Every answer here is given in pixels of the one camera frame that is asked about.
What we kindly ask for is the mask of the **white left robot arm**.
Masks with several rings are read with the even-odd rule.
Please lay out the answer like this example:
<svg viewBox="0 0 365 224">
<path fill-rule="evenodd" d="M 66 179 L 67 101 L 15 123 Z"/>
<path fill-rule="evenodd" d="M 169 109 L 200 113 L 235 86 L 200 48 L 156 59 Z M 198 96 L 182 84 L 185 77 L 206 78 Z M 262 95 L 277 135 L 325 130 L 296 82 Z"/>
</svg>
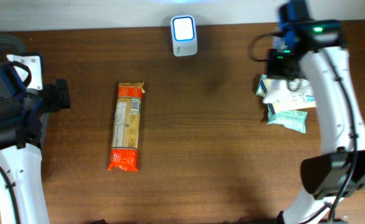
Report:
<svg viewBox="0 0 365 224">
<path fill-rule="evenodd" d="M 68 83 L 31 87 L 31 69 L 0 63 L 0 214 L 3 223 L 48 223 L 41 178 L 42 116 L 71 107 Z"/>
</svg>

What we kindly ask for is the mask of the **yellow white snack bag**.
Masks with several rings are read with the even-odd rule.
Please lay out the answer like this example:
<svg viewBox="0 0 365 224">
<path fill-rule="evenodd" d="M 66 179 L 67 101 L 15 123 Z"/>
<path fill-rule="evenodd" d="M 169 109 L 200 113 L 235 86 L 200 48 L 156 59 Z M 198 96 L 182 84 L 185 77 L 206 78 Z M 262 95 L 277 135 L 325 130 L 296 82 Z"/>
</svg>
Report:
<svg viewBox="0 0 365 224">
<path fill-rule="evenodd" d="M 301 102 L 301 103 L 291 102 L 291 103 L 265 103 L 265 104 L 269 107 L 272 114 L 276 114 L 281 111 L 291 111 L 291 110 L 299 110 L 299 109 L 316 107 L 314 94 L 312 96 L 307 95 L 307 100 L 305 102 Z"/>
</svg>

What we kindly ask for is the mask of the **orange spaghetti pack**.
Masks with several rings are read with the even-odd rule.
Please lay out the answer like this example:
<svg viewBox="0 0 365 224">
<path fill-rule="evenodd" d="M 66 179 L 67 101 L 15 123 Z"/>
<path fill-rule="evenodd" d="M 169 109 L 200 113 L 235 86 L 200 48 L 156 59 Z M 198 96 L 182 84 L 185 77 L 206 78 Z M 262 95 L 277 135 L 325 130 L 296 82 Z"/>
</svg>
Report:
<svg viewBox="0 0 365 224">
<path fill-rule="evenodd" d="M 144 82 L 121 82 L 114 112 L 108 169 L 136 172 Z"/>
</svg>

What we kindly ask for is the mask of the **white refill pouch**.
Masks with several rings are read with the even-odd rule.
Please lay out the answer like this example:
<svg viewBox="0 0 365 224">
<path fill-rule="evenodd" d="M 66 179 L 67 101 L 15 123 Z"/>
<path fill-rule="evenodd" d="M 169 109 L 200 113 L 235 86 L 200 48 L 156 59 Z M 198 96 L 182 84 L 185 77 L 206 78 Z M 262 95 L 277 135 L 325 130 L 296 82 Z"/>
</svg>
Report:
<svg viewBox="0 0 365 224">
<path fill-rule="evenodd" d="M 266 78 L 260 84 L 266 94 L 264 103 L 301 103 L 307 100 L 307 95 L 313 95 L 310 83 L 303 79 L 278 80 Z"/>
</svg>

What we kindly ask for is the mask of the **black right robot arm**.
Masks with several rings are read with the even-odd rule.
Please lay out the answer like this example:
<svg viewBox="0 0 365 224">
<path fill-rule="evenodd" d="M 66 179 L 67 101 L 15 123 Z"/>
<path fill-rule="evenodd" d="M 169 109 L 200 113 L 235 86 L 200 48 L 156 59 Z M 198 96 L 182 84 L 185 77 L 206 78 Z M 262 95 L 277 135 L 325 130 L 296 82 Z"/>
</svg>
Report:
<svg viewBox="0 0 365 224">
<path fill-rule="evenodd" d="M 338 204 L 365 188 L 365 124 L 349 71 L 340 21 L 316 21 L 303 0 L 278 11 L 280 45 L 269 52 L 267 76 L 306 79 L 315 97 L 321 155 L 300 166 L 303 188 L 278 223 L 333 223 Z"/>
</svg>

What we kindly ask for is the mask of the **green Kleenex tissue pack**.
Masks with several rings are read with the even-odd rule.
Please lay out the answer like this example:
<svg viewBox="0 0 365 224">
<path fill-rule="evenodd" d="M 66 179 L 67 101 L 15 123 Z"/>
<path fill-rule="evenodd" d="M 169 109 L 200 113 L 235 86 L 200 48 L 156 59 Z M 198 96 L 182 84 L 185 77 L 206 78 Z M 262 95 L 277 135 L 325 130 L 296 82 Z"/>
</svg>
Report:
<svg viewBox="0 0 365 224">
<path fill-rule="evenodd" d="M 267 75 L 265 74 L 262 74 L 260 79 L 259 79 L 259 84 L 257 86 L 257 90 L 256 90 L 256 95 L 257 96 L 261 96 L 261 97 L 264 97 L 266 96 L 266 93 L 262 87 L 262 84 L 263 84 L 263 80 L 267 78 Z"/>
</svg>

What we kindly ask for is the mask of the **mint green wipes pack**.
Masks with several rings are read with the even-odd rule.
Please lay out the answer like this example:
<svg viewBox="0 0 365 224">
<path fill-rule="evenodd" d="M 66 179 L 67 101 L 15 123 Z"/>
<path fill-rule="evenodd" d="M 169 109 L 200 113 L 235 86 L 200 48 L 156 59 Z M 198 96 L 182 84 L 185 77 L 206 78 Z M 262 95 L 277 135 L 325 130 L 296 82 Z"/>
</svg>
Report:
<svg viewBox="0 0 365 224">
<path fill-rule="evenodd" d="M 291 110 L 291 111 L 281 111 L 276 114 L 272 114 L 271 111 L 268 112 L 268 122 L 267 124 L 278 124 L 288 129 L 293 129 L 300 133 L 306 133 L 305 121 L 307 118 L 306 111 Z"/>
</svg>

